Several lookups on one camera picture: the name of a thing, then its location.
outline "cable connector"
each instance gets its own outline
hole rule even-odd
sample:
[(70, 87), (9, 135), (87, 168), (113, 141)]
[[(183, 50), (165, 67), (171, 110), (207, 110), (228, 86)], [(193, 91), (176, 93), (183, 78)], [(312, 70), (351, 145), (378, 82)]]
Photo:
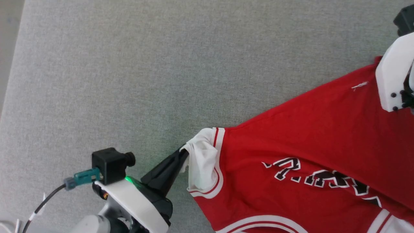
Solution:
[(69, 191), (82, 184), (90, 184), (97, 180), (102, 180), (104, 176), (101, 174), (99, 168), (95, 167), (90, 170), (76, 173), (73, 177), (68, 177), (63, 180), (66, 185), (65, 190)]

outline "black cable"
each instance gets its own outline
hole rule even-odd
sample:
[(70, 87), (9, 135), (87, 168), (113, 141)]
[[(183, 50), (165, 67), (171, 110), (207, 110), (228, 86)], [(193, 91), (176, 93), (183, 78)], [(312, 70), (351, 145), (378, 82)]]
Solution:
[[(34, 214), (37, 214), (42, 208), (43, 208), (43, 206), (45, 206), (45, 204), (56, 194), (56, 193), (58, 193), (60, 190), (62, 190), (62, 189), (64, 189), (66, 187), (66, 184), (63, 184), (63, 185), (61, 185), (61, 186), (59, 186), (57, 189), (55, 189), (53, 192), (51, 192), (50, 194), (49, 194), (49, 196), (48, 197), (46, 197), (46, 199), (44, 199), (43, 200), (43, 202), (39, 205), (39, 207), (37, 207), (37, 209), (34, 211)], [(29, 227), (29, 225), (30, 225), (30, 223), (31, 223), (31, 220), (29, 219), (27, 222), (26, 222), (26, 225), (24, 225), (24, 228), (23, 228), (23, 231), (22, 231), (22, 233), (26, 233), (26, 231), (27, 231), (27, 229), (28, 229), (28, 227)]]

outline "red stripe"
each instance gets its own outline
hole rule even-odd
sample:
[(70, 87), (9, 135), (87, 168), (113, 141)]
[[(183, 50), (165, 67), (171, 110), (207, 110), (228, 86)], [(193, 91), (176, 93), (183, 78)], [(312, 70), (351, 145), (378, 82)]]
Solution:
[(246, 223), (246, 224), (243, 224), (243, 225), (241, 225), (241, 226), (238, 226), (238, 227), (234, 228), (234, 229), (233, 229), (233, 230), (231, 230), (230, 232), (238, 232), (237, 230), (238, 230), (238, 229), (240, 229), (240, 228), (242, 228), (242, 227), (249, 226), (249, 225), (253, 225), (253, 224), (258, 224), (258, 223), (270, 223), (270, 224), (277, 224), (277, 225), (284, 226), (284, 227), (286, 227), (286, 228), (288, 228), (288, 229), (292, 230), (293, 232), (298, 233), (298, 231), (297, 231), (297, 230), (293, 229), (292, 227), (290, 227), (290, 226), (288, 226), (288, 225), (286, 225), (286, 224), (283, 224), (283, 223), (280, 223), (280, 222), (272, 222), (272, 221), (258, 221), (258, 222)]
[(385, 218), (385, 220), (383, 221), (383, 223), (378, 228), (377, 233), (379, 233), (383, 229), (384, 225), (388, 222), (388, 220), (390, 219), (390, 217), (391, 217), (391, 214), (388, 214), (388, 216)]
[(219, 128), (216, 129), (216, 136), (214, 136), (214, 144), (213, 144), (213, 147), (216, 147), (217, 135), (218, 134), (219, 134)]
[(216, 170), (216, 168), (214, 168), (214, 171), (216, 172), (216, 175), (217, 175), (217, 182), (216, 182), (216, 184), (214, 185), (214, 187), (210, 190), (210, 191), (207, 191), (207, 192), (202, 192), (202, 191), (190, 191), (190, 193), (194, 193), (194, 192), (199, 192), (199, 193), (202, 193), (202, 194), (209, 194), (210, 192), (212, 192), (216, 187), (217, 187), (217, 185), (219, 185), (219, 181), (220, 181), (220, 176), (219, 176), (219, 174), (218, 174), (218, 172), (217, 172), (217, 170)]

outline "red jersey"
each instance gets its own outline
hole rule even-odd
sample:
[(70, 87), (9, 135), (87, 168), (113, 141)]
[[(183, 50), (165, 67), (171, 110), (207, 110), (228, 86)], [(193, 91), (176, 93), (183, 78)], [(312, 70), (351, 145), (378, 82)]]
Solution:
[(414, 232), (414, 116), (381, 108), (378, 62), (183, 147), (215, 231)]

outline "red fabric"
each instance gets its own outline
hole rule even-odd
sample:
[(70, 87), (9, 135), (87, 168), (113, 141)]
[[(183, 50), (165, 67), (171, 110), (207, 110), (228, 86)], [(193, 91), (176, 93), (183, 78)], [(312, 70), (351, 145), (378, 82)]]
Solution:
[[(414, 116), (409, 109), (381, 108), (378, 62), (226, 128), (220, 157), (224, 185), (213, 199), (195, 197), (214, 230), (250, 216), (277, 215), (308, 232), (366, 232), (382, 210), (364, 200), (373, 197), (395, 217), (414, 223)], [(297, 158), (300, 169), (278, 180), (274, 176), (292, 164), (273, 164), (286, 158)], [(317, 179), (304, 183), (319, 170), (353, 179), (345, 179), (348, 188), (330, 187), (333, 180), (323, 187), (315, 186)], [(368, 193), (357, 196), (352, 185), (361, 183)]]

